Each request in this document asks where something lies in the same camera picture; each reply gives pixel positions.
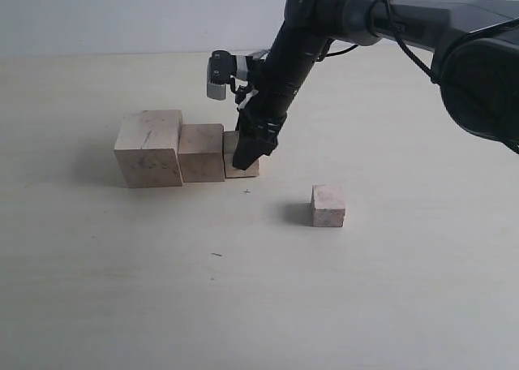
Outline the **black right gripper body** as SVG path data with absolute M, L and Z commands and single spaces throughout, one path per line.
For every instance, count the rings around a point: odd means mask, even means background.
M 282 24 L 252 84 L 257 93 L 238 117 L 241 137 L 274 141 L 288 109 L 328 38 L 308 28 Z

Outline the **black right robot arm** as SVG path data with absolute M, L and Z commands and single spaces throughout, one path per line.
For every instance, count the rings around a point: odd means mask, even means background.
M 451 119 L 473 136 L 518 149 L 515 0 L 286 0 L 283 23 L 239 108 L 240 170 L 267 156 L 312 67 L 334 41 L 395 41 L 438 86 Z

